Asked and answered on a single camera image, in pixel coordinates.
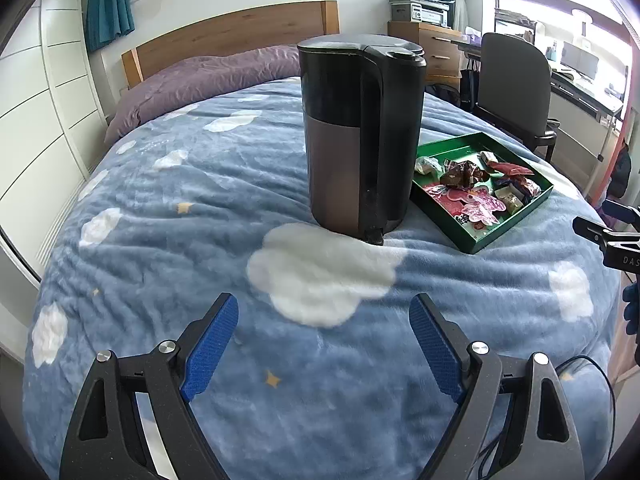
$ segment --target black cable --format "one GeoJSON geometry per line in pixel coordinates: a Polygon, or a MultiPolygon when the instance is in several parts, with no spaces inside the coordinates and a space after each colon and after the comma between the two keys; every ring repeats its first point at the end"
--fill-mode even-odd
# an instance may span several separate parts
{"type": "Polygon", "coordinates": [[[590,358],[588,355],[581,354],[581,355],[573,356],[570,359],[567,359],[564,363],[559,364],[556,367],[556,374],[560,375],[565,370],[565,368],[567,368],[569,364],[573,363],[574,361],[577,361],[578,359],[585,359],[588,362],[590,362],[593,366],[595,366],[604,377],[604,380],[607,381],[607,386],[609,387],[609,393],[611,394],[611,405],[613,406],[613,422],[611,425],[611,443],[609,444],[609,453],[607,455],[607,462],[608,462],[609,460],[611,460],[611,453],[613,452],[613,438],[616,434],[616,394],[613,392],[613,386],[611,386],[611,382],[609,381],[609,378],[607,377],[606,373],[604,373],[604,370],[600,368],[600,365],[597,364],[597,362],[594,361],[592,358],[590,358]]]}
{"type": "Polygon", "coordinates": [[[502,432],[498,433],[498,435],[491,442],[489,442],[486,447],[478,454],[479,458],[483,453],[486,453],[486,455],[482,459],[482,462],[480,463],[480,467],[478,467],[478,480],[484,480],[485,478],[488,478],[489,475],[482,476],[482,470],[484,469],[486,462],[489,460],[491,453],[494,452],[495,446],[498,444],[501,435],[502,432]]]}
{"type": "MultiPolygon", "coordinates": [[[[611,382],[609,382],[609,378],[607,377],[606,373],[604,373],[604,370],[600,367],[599,364],[597,364],[596,361],[593,360],[593,358],[589,357],[588,355],[583,355],[583,354],[575,355],[567,359],[563,363],[560,363],[556,367],[556,374],[559,376],[568,367],[568,365],[570,365],[574,361],[577,361],[578,359],[585,359],[586,361],[590,362],[593,366],[595,366],[604,377],[604,380],[607,381],[607,386],[609,387],[609,393],[611,394],[611,405],[613,407],[613,422],[611,425],[611,443],[609,444],[609,453],[607,455],[607,462],[608,462],[609,460],[611,460],[611,453],[613,452],[613,439],[616,434],[616,395],[613,392],[613,386],[611,386],[611,382]]],[[[482,471],[484,470],[484,466],[489,460],[491,453],[494,452],[495,446],[498,444],[498,441],[500,440],[501,435],[502,435],[502,432],[498,433],[498,435],[491,442],[489,442],[480,453],[478,453],[478,458],[484,455],[484,458],[482,459],[482,462],[478,467],[478,480],[486,480],[487,478],[489,478],[488,474],[486,476],[482,476],[482,471]]]]}

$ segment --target electric kettle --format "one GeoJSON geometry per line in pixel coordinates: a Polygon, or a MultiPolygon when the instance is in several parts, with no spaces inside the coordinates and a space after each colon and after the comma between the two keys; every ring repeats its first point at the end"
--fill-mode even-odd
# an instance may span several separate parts
{"type": "Polygon", "coordinates": [[[382,245],[409,202],[426,65],[422,48],[373,34],[298,44],[311,213],[382,245]]]}

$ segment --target blue gripper pad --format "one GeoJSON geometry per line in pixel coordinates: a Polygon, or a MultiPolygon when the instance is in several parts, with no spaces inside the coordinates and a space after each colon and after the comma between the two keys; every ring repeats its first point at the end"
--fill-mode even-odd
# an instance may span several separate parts
{"type": "Polygon", "coordinates": [[[433,317],[417,296],[412,299],[409,306],[409,324],[414,330],[415,338],[429,363],[440,391],[459,404],[465,397],[460,362],[433,317]]]}
{"type": "Polygon", "coordinates": [[[602,210],[605,215],[613,216],[613,218],[625,224],[632,224],[640,220],[640,218],[636,217],[636,212],[632,208],[613,202],[613,200],[605,200],[602,203],[602,210]]]}
{"type": "Polygon", "coordinates": [[[187,359],[180,388],[186,402],[206,389],[237,324],[238,300],[229,296],[187,359]]]}

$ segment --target clamp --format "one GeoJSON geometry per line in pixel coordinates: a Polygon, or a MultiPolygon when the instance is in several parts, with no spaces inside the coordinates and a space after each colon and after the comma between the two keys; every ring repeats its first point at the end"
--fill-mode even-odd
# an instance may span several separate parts
{"type": "MultiPolygon", "coordinates": [[[[594,242],[603,254],[603,264],[611,269],[623,270],[640,275],[640,212],[635,207],[605,200],[602,210],[608,216],[626,224],[631,224],[635,233],[616,232],[603,225],[577,216],[574,219],[574,232],[594,242]]],[[[640,331],[636,333],[636,363],[640,365],[640,331]]]]}
{"type": "MultiPolygon", "coordinates": [[[[468,478],[500,394],[511,394],[511,402],[485,478],[584,480],[574,422],[545,354],[517,359],[469,341],[426,294],[413,298],[409,321],[438,387],[458,405],[418,480],[468,478]]],[[[162,478],[146,445],[136,392],[148,393],[180,480],[228,480],[189,403],[206,389],[237,322],[236,299],[221,294],[176,341],[125,358],[99,351],[71,417],[60,480],[162,478]]]]}

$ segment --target purple duvet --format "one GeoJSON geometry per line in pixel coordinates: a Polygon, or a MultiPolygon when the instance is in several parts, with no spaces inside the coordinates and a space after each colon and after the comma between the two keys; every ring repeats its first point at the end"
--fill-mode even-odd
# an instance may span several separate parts
{"type": "Polygon", "coordinates": [[[104,142],[111,146],[140,124],[183,106],[296,75],[300,75],[300,64],[294,45],[268,46],[232,56],[184,59],[126,93],[104,142]]]}

